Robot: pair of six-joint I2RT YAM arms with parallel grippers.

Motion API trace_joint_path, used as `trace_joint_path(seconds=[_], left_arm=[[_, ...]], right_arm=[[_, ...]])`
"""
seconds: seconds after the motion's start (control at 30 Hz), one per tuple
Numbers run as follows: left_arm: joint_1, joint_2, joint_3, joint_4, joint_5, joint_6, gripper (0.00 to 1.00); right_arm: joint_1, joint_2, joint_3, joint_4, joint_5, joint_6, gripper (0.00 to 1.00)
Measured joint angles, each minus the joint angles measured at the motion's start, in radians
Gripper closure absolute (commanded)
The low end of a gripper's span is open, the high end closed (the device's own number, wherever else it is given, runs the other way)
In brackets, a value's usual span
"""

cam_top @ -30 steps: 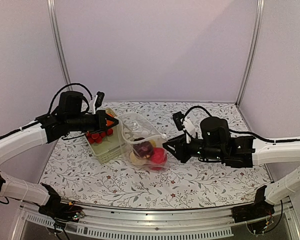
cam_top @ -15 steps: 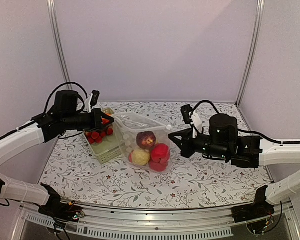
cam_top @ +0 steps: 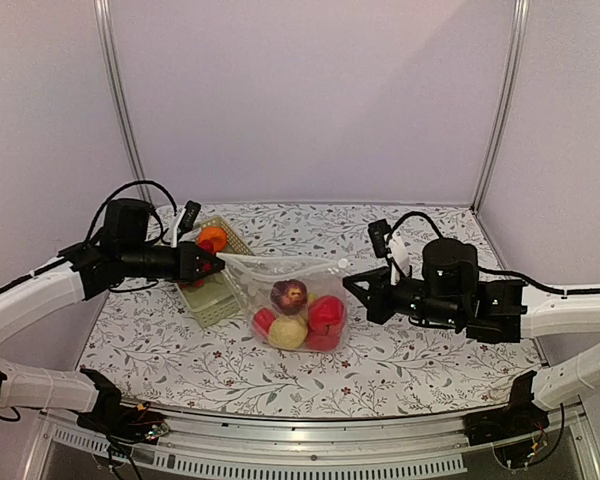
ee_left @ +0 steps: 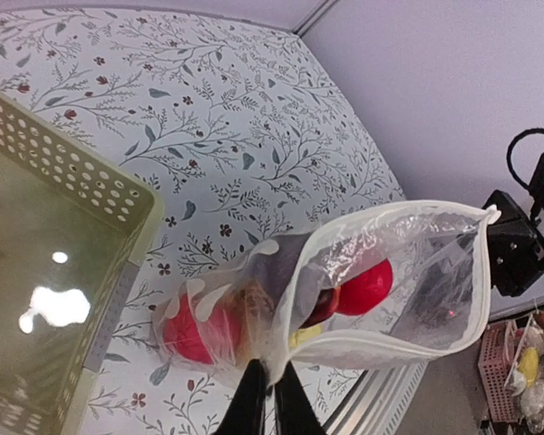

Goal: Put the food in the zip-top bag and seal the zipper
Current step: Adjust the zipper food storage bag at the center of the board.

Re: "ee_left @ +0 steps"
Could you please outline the yellow corn cob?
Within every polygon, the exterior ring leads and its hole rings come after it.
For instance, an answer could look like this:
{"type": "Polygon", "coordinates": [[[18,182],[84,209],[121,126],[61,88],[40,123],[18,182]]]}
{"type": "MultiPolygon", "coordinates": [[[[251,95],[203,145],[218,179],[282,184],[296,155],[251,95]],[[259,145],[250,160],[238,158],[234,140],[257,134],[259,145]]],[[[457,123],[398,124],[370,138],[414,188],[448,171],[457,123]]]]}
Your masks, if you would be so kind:
{"type": "Polygon", "coordinates": [[[323,332],[321,324],[316,324],[304,329],[298,329],[289,338],[288,345],[290,349],[296,349],[305,342],[312,340],[323,332]]]}

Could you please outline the red pomegranate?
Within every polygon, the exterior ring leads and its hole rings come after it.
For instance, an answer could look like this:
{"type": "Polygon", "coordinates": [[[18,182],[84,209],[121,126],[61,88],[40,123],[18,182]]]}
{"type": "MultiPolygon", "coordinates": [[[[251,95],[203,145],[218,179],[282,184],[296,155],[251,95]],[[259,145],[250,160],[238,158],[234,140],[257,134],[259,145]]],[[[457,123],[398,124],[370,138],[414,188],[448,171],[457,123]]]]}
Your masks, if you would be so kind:
{"type": "Polygon", "coordinates": [[[241,338],[241,324],[227,309],[216,307],[206,323],[196,321],[187,296],[180,299],[178,313],[162,327],[166,348],[187,361],[213,365],[213,353],[234,352],[241,338]]]}
{"type": "Polygon", "coordinates": [[[379,305],[393,286],[393,269],[388,260],[364,271],[339,286],[338,314],[364,315],[379,305]]]}

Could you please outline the red apple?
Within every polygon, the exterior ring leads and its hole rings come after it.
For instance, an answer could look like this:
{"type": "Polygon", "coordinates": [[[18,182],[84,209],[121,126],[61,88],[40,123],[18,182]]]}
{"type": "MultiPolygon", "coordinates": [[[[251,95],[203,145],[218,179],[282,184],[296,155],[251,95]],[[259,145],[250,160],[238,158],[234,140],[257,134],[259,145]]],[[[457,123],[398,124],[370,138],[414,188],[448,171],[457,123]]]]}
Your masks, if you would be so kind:
{"type": "Polygon", "coordinates": [[[304,329],[320,324],[326,319],[330,318],[335,313],[336,308],[339,305],[339,299],[339,287],[321,290],[311,315],[308,316],[300,328],[304,329]]]}

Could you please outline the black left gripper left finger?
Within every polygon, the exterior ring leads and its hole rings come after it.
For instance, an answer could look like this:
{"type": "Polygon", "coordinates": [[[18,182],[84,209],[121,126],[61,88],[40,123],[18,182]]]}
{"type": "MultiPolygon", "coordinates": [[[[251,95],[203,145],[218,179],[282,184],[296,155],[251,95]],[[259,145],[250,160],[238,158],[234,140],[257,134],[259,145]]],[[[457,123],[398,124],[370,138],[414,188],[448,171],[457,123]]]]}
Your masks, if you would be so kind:
{"type": "Polygon", "coordinates": [[[265,432],[267,371],[251,360],[244,371],[215,435],[260,435],[265,432]]]}

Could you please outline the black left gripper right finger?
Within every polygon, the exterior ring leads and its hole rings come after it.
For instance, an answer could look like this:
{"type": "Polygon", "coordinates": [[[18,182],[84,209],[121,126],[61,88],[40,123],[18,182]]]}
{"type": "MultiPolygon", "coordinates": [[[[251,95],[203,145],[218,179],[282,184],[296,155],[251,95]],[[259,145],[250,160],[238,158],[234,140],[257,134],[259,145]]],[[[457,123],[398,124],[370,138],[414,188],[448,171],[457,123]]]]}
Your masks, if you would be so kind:
{"type": "Polygon", "coordinates": [[[274,394],[276,434],[326,435],[291,362],[274,385],[274,394]]]}

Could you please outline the clear dotted zip top bag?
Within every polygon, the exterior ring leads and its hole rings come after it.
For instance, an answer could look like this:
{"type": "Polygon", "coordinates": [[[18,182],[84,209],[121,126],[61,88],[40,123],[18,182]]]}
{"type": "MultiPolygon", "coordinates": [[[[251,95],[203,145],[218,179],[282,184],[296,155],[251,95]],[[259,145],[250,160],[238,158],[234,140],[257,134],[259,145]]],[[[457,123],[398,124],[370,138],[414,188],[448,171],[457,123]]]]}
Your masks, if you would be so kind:
{"type": "Polygon", "coordinates": [[[277,234],[182,280],[152,318],[166,358],[235,385],[290,363],[369,370],[458,353],[490,312],[499,210],[417,200],[277,234]]]}

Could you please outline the red pomegranate back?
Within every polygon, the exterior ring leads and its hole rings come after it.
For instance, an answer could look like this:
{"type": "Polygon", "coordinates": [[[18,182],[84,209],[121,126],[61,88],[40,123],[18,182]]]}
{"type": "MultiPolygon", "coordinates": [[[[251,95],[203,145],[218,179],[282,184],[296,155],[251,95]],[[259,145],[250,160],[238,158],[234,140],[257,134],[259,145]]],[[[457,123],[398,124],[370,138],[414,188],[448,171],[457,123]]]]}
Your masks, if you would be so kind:
{"type": "Polygon", "coordinates": [[[227,309],[216,307],[206,323],[196,321],[187,296],[180,299],[178,313],[162,327],[166,348],[187,361],[213,365],[213,353],[234,352],[241,338],[241,324],[227,309]]]}

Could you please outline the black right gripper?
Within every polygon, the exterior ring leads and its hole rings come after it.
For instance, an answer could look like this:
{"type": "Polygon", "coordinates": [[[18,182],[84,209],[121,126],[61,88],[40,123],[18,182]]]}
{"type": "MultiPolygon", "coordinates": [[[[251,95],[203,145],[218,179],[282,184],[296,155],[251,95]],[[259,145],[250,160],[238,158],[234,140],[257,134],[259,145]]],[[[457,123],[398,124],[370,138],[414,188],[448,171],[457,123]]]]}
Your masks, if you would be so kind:
{"type": "Polygon", "coordinates": [[[544,211],[531,219],[508,193],[495,190],[484,207],[499,219],[488,227],[491,284],[503,296],[519,297],[544,276],[544,211]]]}

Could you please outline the red pomegranate front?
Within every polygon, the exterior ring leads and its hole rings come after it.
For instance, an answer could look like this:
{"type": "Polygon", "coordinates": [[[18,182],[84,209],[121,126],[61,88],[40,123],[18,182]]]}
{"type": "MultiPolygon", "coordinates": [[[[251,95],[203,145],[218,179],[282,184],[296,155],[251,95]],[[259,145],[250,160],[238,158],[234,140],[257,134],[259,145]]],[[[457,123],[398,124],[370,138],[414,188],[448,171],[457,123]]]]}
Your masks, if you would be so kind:
{"type": "Polygon", "coordinates": [[[339,286],[338,314],[364,315],[379,305],[393,286],[393,269],[388,260],[364,271],[339,286]]]}

